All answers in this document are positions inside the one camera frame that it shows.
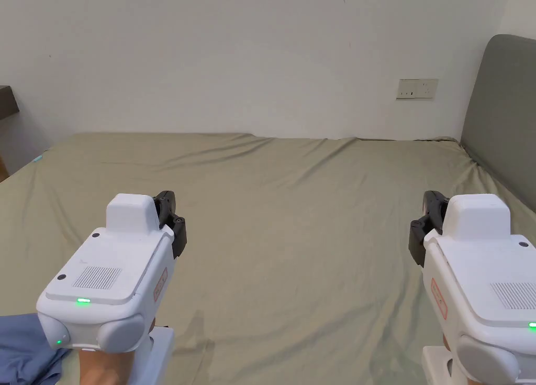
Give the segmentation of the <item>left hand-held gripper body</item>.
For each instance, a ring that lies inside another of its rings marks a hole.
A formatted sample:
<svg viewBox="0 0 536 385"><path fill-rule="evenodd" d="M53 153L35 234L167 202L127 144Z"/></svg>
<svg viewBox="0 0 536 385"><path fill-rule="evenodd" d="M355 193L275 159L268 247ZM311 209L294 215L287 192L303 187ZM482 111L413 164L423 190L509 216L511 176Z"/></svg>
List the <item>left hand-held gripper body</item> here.
<svg viewBox="0 0 536 385"><path fill-rule="evenodd" d="M129 384L160 384L174 331L152 326L187 234L159 229L153 197L117 194L95 229L38 298L53 349L135 351Z"/></svg>

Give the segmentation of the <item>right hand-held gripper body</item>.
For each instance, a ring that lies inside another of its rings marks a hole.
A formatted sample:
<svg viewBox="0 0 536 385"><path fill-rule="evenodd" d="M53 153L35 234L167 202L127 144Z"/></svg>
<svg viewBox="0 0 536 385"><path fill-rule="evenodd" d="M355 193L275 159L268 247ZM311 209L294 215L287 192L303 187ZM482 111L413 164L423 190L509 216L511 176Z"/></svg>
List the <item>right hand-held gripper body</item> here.
<svg viewBox="0 0 536 385"><path fill-rule="evenodd" d="M409 231L409 251L459 373L444 345L422 350L428 384L535 384L535 247L511 233L494 194L449 198L443 234Z"/></svg>

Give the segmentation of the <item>person's left hand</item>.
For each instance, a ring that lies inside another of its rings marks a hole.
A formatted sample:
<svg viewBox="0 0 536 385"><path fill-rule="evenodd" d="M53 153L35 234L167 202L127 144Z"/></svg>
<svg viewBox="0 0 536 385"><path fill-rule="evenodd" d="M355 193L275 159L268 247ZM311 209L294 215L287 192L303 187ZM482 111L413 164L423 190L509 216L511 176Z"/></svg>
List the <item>person's left hand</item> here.
<svg viewBox="0 0 536 385"><path fill-rule="evenodd" d="M128 384L135 351L108 354L103 351L79 352L80 384Z"/></svg>

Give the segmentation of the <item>person's right hand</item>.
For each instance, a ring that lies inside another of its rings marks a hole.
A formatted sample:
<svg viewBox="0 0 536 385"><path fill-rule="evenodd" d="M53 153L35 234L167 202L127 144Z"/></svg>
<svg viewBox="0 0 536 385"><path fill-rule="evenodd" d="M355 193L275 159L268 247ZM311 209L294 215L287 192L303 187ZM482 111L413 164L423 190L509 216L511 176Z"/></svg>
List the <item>person's right hand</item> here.
<svg viewBox="0 0 536 385"><path fill-rule="evenodd" d="M448 352L448 361L446 362L446 369L448 371L448 375L449 375L449 378L453 381L457 381L457 377L459 376L457 370L454 368L454 360L453 360L453 355L452 355L452 352L451 352L451 348L450 348L450 345L448 343L448 340L446 338L446 335L445 333L443 333L442 335L442 341L443 341L443 345L445 347L445 349L447 350Z"/></svg>

